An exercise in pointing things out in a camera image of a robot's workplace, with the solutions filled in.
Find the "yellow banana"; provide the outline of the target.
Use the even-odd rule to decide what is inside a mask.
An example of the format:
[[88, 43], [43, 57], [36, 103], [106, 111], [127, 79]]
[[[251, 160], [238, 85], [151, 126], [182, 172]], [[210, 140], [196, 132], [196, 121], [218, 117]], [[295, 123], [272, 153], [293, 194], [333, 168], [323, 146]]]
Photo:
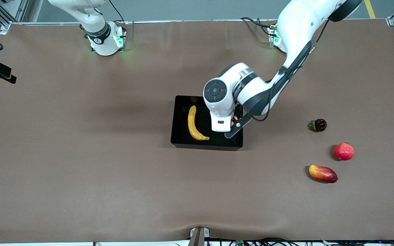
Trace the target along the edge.
[[197, 108], [195, 105], [191, 106], [187, 116], [187, 126], [188, 131], [191, 137], [197, 141], [207, 141], [210, 140], [210, 137], [203, 135], [195, 125], [195, 117], [196, 117]]

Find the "brown table mat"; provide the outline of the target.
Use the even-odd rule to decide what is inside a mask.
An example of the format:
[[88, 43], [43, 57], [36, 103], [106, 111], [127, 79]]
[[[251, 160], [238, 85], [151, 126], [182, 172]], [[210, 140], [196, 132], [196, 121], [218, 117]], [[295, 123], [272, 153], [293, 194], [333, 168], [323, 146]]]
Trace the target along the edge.
[[[0, 36], [0, 243], [212, 237], [394, 240], [394, 27], [329, 23], [238, 151], [170, 143], [174, 99], [245, 62], [270, 79], [285, 55], [245, 22], [127, 26], [102, 57], [81, 29], [13, 25]], [[308, 125], [322, 118], [323, 132]], [[333, 155], [348, 142], [355, 155]], [[335, 183], [314, 180], [311, 165]]]

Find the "dark purple mangosteen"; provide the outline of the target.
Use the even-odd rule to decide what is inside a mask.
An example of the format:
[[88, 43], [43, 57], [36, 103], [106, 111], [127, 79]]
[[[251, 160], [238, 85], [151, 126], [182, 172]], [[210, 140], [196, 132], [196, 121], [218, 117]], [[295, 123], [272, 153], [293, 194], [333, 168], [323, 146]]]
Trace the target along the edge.
[[323, 132], [327, 128], [327, 121], [322, 118], [316, 119], [308, 125], [308, 128], [314, 132]]

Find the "black plastic box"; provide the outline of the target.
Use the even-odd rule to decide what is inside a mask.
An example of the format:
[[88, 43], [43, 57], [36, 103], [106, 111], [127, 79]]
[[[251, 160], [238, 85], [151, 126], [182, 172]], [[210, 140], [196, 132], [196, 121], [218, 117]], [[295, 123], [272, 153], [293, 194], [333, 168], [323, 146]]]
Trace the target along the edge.
[[[197, 109], [195, 119], [197, 130], [208, 136], [209, 140], [195, 140], [189, 133], [187, 118], [191, 106], [196, 106]], [[244, 131], [239, 131], [232, 138], [226, 138], [223, 132], [212, 131], [210, 111], [203, 97], [177, 95], [174, 102], [170, 142], [177, 148], [236, 151], [243, 147]]]

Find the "red pomegranate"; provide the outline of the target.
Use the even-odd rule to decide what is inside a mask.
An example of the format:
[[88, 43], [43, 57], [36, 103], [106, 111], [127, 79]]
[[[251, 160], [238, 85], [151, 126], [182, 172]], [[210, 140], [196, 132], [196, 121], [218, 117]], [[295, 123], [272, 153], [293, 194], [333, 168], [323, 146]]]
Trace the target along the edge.
[[342, 161], [347, 161], [353, 158], [355, 155], [355, 149], [348, 142], [343, 142], [335, 146], [333, 155]]

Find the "red yellow mango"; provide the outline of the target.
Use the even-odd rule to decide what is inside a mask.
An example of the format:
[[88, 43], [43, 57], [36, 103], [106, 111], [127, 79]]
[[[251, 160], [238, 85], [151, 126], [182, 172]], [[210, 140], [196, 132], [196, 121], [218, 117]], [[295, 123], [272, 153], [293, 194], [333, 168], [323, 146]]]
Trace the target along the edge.
[[311, 165], [308, 168], [310, 176], [320, 182], [335, 183], [338, 180], [337, 174], [328, 167]]

